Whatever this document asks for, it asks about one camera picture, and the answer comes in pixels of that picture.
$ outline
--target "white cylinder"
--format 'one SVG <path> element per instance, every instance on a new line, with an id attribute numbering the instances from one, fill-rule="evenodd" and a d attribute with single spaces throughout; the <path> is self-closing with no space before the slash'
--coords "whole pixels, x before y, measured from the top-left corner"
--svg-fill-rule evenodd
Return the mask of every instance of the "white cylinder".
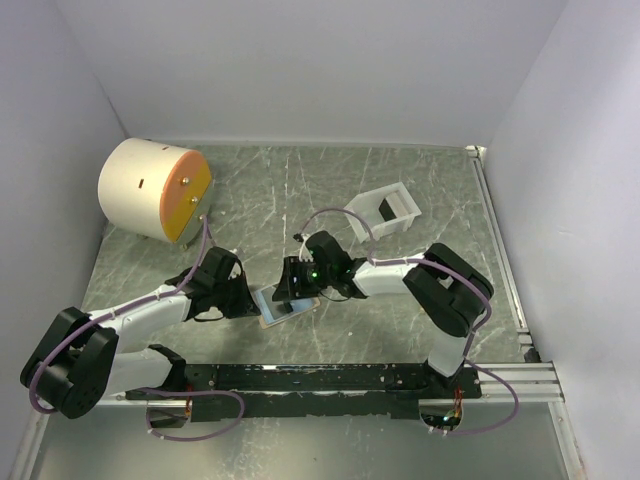
<path id="1" fill-rule="evenodd" d="M 98 199 L 115 226 L 176 243 L 210 184 L 200 152 L 130 138 L 102 167 Z"/>

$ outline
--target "white wall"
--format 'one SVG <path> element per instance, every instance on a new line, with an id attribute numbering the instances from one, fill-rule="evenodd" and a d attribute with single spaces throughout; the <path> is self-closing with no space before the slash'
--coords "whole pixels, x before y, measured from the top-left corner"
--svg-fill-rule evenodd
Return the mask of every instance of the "white wall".
<path id="1" fill-rule="evenodd" d="M 133 136 L 487 144 L 566 0 L 58 0 Z"/>
<path id="2" fill-rule="evenodd" d="M 489 147 L 532 333 L 593 479 L 640 469 L 640 3 L 575 0 Z"/>
<path id="3" fill-rule="evenodd" d="M 97 177 L 123 139 L 62 15 L 0 5 L 0 478 L 30 412 L 22 366 L 56 312 L 82 301 L 103 216 Z"/>

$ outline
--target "white box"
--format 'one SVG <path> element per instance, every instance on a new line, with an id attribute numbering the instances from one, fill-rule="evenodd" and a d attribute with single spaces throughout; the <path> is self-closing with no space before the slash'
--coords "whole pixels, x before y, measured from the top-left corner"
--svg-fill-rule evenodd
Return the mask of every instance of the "white box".
<path id="1" fill-rule="evenodd" d="M 396 215 L 393 220 L 385 221 L 379 211 L 385 199 Z M 376 240 L 393 232 L 406 232 L 413 223 L 413 219 L 422 215 L 402 182 L 360 193 L 345 208 L 358 214 L 369 224 Z M 347 215 L 347 218 L 358 241 L 362 243 L 368 240 L 369 235 L 360 222 L 351 215 Z"/>

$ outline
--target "white arm segment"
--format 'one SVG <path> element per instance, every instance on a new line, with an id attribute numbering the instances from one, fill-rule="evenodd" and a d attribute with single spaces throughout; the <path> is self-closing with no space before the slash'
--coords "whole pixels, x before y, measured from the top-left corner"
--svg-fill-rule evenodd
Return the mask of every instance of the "white arm segment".
<path id="1" fill-rule="evenodd" d="M 424 258 L 424 256 L 414 255 L 408 258 Z M 375 267 L 365 262 L 358 268 L 353 277 L 353 283 L 367 297 L 385 293 L 411 293 L 402 279 L 414 267 L 415 264 Z"/>
<path id="2" fill-rule="evenodd" d="M 173 290 L 175 290 L 174 286 L 162 285 L 150 294 L 143 296 L 159 295 Z M 122 305 L 125 303 L 105 310 L 94 310 L 89 312 L 89 315 L 95 318 Z M 167 357 L 149 348 L 134 353 L 121 352 L 128 345 L 144 340 L 156 330 L 186 320 L 190 305 L 191 300 L 184 293 L 179 292 L 160 300 L 152 300 L 124 315 L 102 323 L 104 328 L 113 328 L 119 337 L 116 356 L 113 359 L 109 383 L 104 396 L 141 387 L 158 387 L 164 383 L 171 371 L 171 363 Z"/>
<path id="3" fill-rule="evenodd" d="M 173 291 L 175 288 L 176 287 L 172 285 L 162 285 L 147 295 L 159 295 L 164 292 Z M 109 313 L 126 303 L 105 310 L 94 310 L 89 312 L 89 315 L 95 318 L 104 313 Z M 107 320 L 101 325 L 104 328 L 113 328 L 116 331 L 120 337 L 118 339 L 116 353 L 120 353 L 127 345 L 144 340 L 156 330 L 185 321 L 189 313 L 190 305 L 191 300 L 189 300 L 183 292 L 179 292 L 176 295 L 160 300 L 152 300 L 145 305 L 130 310 L 124 315 L 119 315 L 112 320 Z"/>
<path id="4" fill-rule="evenodd" d="M 171 363 L 161 353 L 145 348 L 134 353 L 118 353 L 113 359 L 104 396 L 141 387 L 159 387 L 171 371 Z"/>
<path id="5" fill-rule="evenodd" d="M 424 256 L 414 255 L 409 258 L 424 258 Z M 415 264 L 376 267 L 366 262 L 358 268 L 353 277 L 353 283 L 367 297 L 388 293 L 411 293 L 402 279 L 414 267 Z M 433 347 L 427 359 L 429 366 L 445 377 L 454 375 L 464 361 L 462 353 L 467 338 L 453 337 L 436 329 Z"/>

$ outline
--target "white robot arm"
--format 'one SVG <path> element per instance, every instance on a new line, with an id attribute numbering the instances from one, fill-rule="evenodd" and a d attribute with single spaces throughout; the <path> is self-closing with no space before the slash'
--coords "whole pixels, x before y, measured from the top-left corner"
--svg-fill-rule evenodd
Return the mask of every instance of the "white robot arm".
<path id="1" fill-rule="evenodd" d="M 126 304 L 88 313 L 74 307 L 60 312 L 22 370 L 21 383 L 29 387 L 41 362 L 65 338 L 90 320 L 112 313 L 113 318 L 92 326 L 46 367 L 36 385 L 38 396 L 68 418 L 77 418 L 105 395 L 142 387 L 183 390 L 186 362 L 178 354 L 162 345 L 123 351 L 152 332 L 195 319 L 211 307 L 226 318 L 260 313 L 242 264 L 232 252 L 211 248 L 191 279 L 176 292 L 175 286 L 185 280 L 188 271 Z"/>
<path id="2" fill-rule="evenodd" d="M 367 298 L 382 294 L 411 294 L 439 327 L 426 362 L 428 368 L 445 379 L 462 367 L 468 337 L 485 308 L 482 300 L 459 280 L 432 267 L 416 265 L 428 260 L 457 274 L 473 285 L 486 299 L 493 287 L 471 265 L 443 244 L 432 245 L 424 254 L 395 264 L 374 265 L 365 258 L 351 259 L 327 232 L 311 235 L 304 243 L 313 260 L 284 259 L 274 301 L 314 297 L 331 286 L 347 298 Z"/>

